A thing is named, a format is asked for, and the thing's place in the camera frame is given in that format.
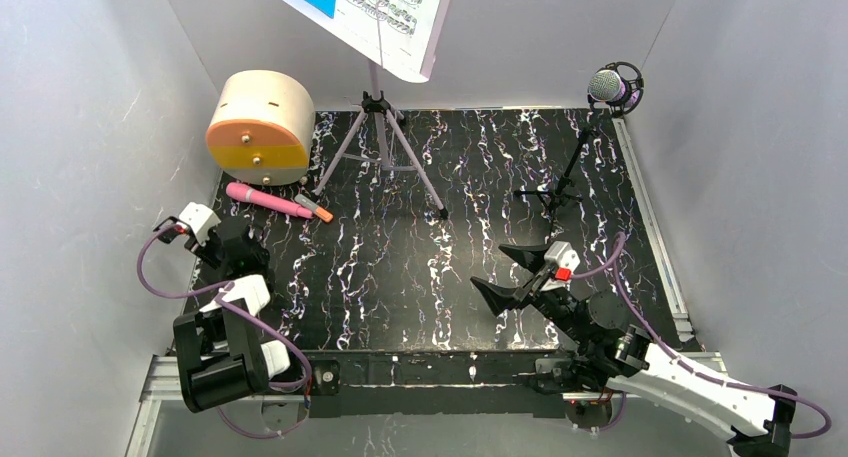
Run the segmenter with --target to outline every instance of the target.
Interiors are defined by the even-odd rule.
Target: red button
[[[557,280],[564,280],[564,281],[570,280],[571,279],[571,269],[562,268],[562,269],[557,270],[557,273],[556,273],[556,275],[554,275],[554,278],[557,279]]]

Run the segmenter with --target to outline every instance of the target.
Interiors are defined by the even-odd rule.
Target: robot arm
[[[218,294],[254,317],[271,300],[261,275],[242,277]],[[224,348],[226,352],[215,352]],[[192,412],[270,389],[270,379],[290,366],[279,341],[259,343],[253,325],[212,301],[174,320],[174,345],[183,400]]]
[[[732,445],[740,457],[788,455],[794,402],[696,376],[699,372],[738,382],[685,356],[670,358],[644,330],[629,325],[629,310],[612,292],[577,300],[568,281],[580,260],[570,244],[499,248],[534,276],[512,289],[472,277],[492,312],[499,315],[532,305],[578,344],[574,353],[537,361],[537,372],[530,379],[534,389],[556,393],[609,388],[632,393],[698,422]],[[795,394],[784,386],[773,389]]]
[[[288,350],[279,341],[260,344],[250,322],[221,308],[217,298],[256,317],[271,300],[274,276],[270,254],[252,237],[241,219],[223,223],[212,209],[189,203],[179,217],[169,217],[155,230],[169,230],[159,240],[171,243],[188,237],[185,248],[214,271],[217,281],[231,281],[216,300],[174,320],[180,388],[192,412],[269,390],[270,379],[290,366]]]

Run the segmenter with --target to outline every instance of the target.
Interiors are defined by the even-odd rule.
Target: pink microphone
[[[249,204],[261,205],[277,212],[293,215],[295,217],[303,217],[304,219],[312,218],[312,211],[306,207],[295,204],[294,202],[273,195],[268,195],[265,192],[260,192],[249,185],[232,182],[227,185],[227,195],[231,199]]]

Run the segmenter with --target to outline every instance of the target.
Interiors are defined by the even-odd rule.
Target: marble surface
[[[317,185],[338,149],[352,112],[319,113],[306,189]],[[494,316],[469,282],[476,275],[502,286],[529,273],[497,250],[501,243],[545,241],[548,216],[535,198],[515,199],[561,173],[577,142],[586,110],[468,110],[407,112],[407,137],[450,211],[438,212],[414,172],[381,172],[342,160],[321,198],[335,214],[324,224],[235,202],[214,202],[221,218],[245,219],[271,251],[275,296],[260,317],[307,349],[490,350],[555,348],[568,339],[535,309]],[[348,153],[378,157],[373,119]],[[397,165],[409,165],[399,143]],[[626,287],[670,343],[678,343],[668,303],[612,126],[583,150],[572,177],[584,196],[559,210],[554,238],[572,243],[581,271],[628,235],[622,259]],[[261,190],[293,199],[301,187]],[[197,271],[195,286],[209,283]],[[596,276],[572,292],[586,297],[612,287]],[[196,308],[209,298],[189,301]]]

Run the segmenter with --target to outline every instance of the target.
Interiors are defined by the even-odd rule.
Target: sheet music
[[[426,82],[449,0],[336,0],[333,17],[309,0],[283,1],[401,79]]]
[[[382,0],[379,5],[383,59],[400,58],[421,67],[440,0]],[[377,0],[336,0],[336,19],[373,45],[377,39]]]

